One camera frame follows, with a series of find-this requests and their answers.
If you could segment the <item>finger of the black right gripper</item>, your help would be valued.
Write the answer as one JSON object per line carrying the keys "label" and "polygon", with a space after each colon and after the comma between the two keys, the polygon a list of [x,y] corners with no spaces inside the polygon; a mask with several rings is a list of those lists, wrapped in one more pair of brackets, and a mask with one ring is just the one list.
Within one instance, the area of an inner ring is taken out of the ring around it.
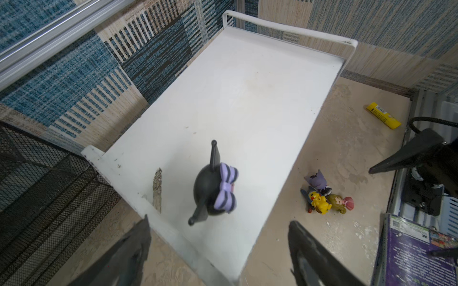
{"label": "finger of the black right gripper", "polygon": [[370,174],[378,174],[415,167],[431,157],[435,149],[442,146],[444,138],[432,129],[425,129],[415,135],[395,154],[369,169]]}

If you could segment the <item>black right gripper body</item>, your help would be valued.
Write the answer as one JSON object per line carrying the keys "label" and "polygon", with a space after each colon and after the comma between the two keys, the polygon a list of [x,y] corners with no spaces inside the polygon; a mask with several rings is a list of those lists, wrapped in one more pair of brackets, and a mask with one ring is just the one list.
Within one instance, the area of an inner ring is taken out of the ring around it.
{"label": "black right gripper body", "polygon": [[428,172],[452,197],[458,197],[458,139],[437,147],[427,160]]}

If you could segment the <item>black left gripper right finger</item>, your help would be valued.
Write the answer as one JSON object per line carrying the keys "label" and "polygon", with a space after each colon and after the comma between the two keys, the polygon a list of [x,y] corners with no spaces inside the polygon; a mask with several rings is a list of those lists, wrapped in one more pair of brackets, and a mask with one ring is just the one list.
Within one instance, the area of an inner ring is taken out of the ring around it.
{"label": "black left gripper right finger", "polygon": [[298,221],[289,223],[288,243],[298,286],[362,286]]}

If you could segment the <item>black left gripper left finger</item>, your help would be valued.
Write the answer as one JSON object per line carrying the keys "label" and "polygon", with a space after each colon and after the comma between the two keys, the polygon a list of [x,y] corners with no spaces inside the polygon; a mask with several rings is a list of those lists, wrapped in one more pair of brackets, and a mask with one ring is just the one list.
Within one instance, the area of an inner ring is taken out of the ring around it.
{"label": "black left gripper left finger", "polygon": [[150,244],[150,225],[145,217],[70,285],[139,286]]}

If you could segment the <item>yellow toy figure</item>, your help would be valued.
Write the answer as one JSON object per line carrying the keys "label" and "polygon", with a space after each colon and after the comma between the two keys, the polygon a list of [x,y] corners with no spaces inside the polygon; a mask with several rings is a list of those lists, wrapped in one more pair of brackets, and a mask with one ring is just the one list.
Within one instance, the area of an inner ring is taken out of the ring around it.
{"label": "yellow toy figure", "polygon": [[322,196],[313,187],[301,189],[301,194],[307,201],[308,213],[316,211],[319,214],[325,215],[332,208],[332,205],[328,202],[325,196]]}

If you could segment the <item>black purple Kuromi figurine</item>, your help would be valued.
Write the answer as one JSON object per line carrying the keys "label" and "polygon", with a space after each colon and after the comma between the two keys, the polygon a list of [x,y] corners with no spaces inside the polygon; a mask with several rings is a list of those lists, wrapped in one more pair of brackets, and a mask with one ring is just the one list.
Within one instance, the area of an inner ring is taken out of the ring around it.
{"label": "black purple Kuromi figurine", "polygon": [[221,162],[217,141],[211,142],[210,162],[196,176],[193,196],[196,209],[188,224],[193,226],[204,222],[209,216],[231,213],[237,207],[234,185],[239,178],[239,171]]}

